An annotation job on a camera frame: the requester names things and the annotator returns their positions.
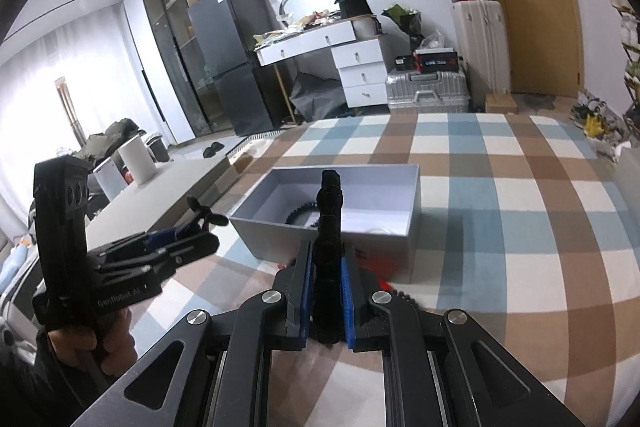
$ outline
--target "suitcase handle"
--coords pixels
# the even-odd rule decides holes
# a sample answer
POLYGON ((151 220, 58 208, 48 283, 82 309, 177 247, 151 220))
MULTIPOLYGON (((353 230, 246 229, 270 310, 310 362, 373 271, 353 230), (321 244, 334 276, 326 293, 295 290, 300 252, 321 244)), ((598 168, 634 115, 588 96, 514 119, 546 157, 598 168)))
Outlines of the suitcase handle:
POLYGON ((439 82, 438 73, 410 74, 409 82, 439 82))
POLYGON ((433 89, 428 89, 428 90, 422 90, 422 91, 416 91, 414 94, 414 103, 418 103, 418 100, 420 100, 420 97, 424 95, 424 96, 429 96, 429 97, 433 97, 434 100, 437 100, 438 102, 442 102, 442 97, 433 89))

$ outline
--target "black slipper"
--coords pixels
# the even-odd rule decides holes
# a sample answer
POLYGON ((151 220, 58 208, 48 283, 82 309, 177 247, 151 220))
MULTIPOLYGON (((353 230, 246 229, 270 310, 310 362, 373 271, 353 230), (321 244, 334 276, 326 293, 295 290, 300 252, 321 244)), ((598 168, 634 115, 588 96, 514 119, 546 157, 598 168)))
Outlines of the black slipper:
POLYGON ((202 151, 203 158, 212 158, 216 155, 216 152, 222 151, 225 148, 220 142, 213 142, 209 147, 202 151))

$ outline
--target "white curtain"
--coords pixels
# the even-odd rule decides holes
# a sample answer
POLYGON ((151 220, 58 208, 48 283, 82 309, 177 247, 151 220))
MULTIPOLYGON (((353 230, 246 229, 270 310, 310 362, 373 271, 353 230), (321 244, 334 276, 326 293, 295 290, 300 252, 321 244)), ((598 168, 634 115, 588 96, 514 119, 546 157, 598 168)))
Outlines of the white curtain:
POLYGON ((0 67, 0 230, 26 231, 33 167, 59 148, 78 150, 55 81, 64 76, 85 136, 130 118, 161 131, 131 64, 118 7, 76 19, 0 67))
POLYGON ((129 60, 117 10, 104 8, 56 30, 60 70, 87 137, 122 118, 161 131, 129 60))
POLYGON ((0 230, 8 237, 26 231, 33 166, 60 147, 78 149, 47 57, 39 39, 0 67, 0 230))

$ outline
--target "white drawer unit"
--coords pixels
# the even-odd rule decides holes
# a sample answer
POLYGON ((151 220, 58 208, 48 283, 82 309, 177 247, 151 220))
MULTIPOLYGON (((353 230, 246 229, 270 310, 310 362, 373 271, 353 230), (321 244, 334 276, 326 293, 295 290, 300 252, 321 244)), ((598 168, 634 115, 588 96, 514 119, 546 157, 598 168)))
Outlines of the white drawer unit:
POLYGON ((385 40, 380 37, 332 48, 335 67, 340 69, 372 62, 385 62, 386 57, 383 52, 385 40))
POLYGON ((344 96, 349 107, 381 105, 386 103, 386 86, 383 83, 372 86, 345 87, 344 96))
POLYGON ((384 84, 388 71, 384 62, 374 62, 363 66, 342 68, 340 71, 342 87, 362 87, 384 84))
POLYGON ((337 46, 356 39, 353 25, 350 21, 330 24, 322 28, 300 33, 282 42, 256 51, 262 66, 273 64, 285 58, 295 57, 303 53, 321 50, 330 46, 337 46))

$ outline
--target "plaid bed sheet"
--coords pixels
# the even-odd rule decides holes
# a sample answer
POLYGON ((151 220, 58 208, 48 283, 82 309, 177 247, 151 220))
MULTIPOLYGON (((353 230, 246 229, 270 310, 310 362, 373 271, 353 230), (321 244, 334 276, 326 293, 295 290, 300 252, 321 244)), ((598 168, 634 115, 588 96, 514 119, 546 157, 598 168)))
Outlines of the plaid bed sheet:
MULTIPOLYGON (((325 120, 263 140, 214 206, 229 212, 273 166, 418 164, 412 283, 430 311, 469 311, 589 426, 615 425, 640 390, 640 228, 580 130, 537 116, 420 114, 325 120)), ((232 226, 216 256, 134 309, 140 354, 184 314, 270 287, 232 226)), ((309 342, 273 355, 272 425, 385 425, 379 353, 309 342)))

